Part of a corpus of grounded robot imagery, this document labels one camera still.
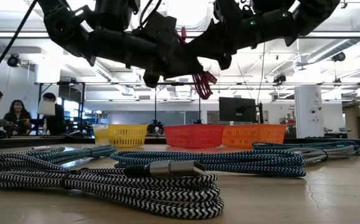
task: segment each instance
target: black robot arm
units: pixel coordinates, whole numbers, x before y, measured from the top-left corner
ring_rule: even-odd
[[[52,41],[93,66],[102,57],[145,69],[147,86],[155,87],[160,76],[172,78],[200,73],[203,67],[175,30],[176,18],[153,12],[145,27],[125,32],[131,14],[139,12],[140,0],[96,0],[96,8],[72,11],[66,0],[38,0]],[[94,30],[88,32],[86,21]]]
[[[307,35],[327,19],[340,0],[299,0],[292,14],[294,0],[251,0],[250,6],[239,7],[234,0],[216,0],[208,29],[186,44],[175,29],[176,18],[152,11],[145,27],[126,32],[132,14],[139,12],[140,0],[96,0],[95,10],[88,6],[72,11],[66,0],[37,0],[44,12],[44,23],[50,38],[77,57],[94,65],[102,57],[145,69],[144,81],[156,87],[160,76],[200,76],[195,82],[200,94],[211,90],[197,57],[217,60],[222,70],[229,68],[231,56],[238,49],[256,48],[259,43],[285,37],[289,46],[298,36]],[[86,21],[93,31],[81,26]]]
[[[285,37],[290,46],[300,35],[307,35],[330,17],[340,0],[251,0],[250,6],[234,1],[216,0],[214,16],[208,29],[187,47],[199,57],[217,60],[220,69],[229,68],[237,50]]]

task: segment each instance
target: cable plug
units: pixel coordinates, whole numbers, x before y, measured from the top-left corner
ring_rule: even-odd
[[[148,165],[128,166],[124,174],[129,178],[170,179],[205,174],[205,167],[197,161],[157,161]]]

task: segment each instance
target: red basket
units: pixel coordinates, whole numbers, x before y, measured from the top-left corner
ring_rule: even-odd
[[[165,126],[169,146],[187,149],[218,147],[223,138],[224,126],[218,124],[186,124]]]
[[[282,144],[286,125],[281,124],[246,124],[226,126],[223,134],[223,145],[252,149],[255,141]]]

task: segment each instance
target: red cable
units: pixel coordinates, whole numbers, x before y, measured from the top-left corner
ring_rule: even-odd
[[[183,44],[187,44],[185,39],[187,38],[187,31],[185,27],[181,28],[181,36],[176,32],[179,41]],[[215,79],[210,72],[202,72],[199,74],[192,74],[192,79],[195,84],[195,89],[202,100],[207,100],[213,92],[210,89],[209,80]]]

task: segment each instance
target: table surface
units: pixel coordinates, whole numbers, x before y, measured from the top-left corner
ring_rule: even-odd
[[[84,147],[86,145],[68,145]],[[0,152],[21,151],[24,148]],[[165,145],[133,150],[186,151]],[[226,152],[237,149],[194,150]],[[80,160],[73,167],[113,167],[110,158]],[[302,179],[217,172],[223,214],[198,223],[360,223],[360,157],[306,167]],[[79,191],[0,190],[0,224],[193,223],[141,212]]]

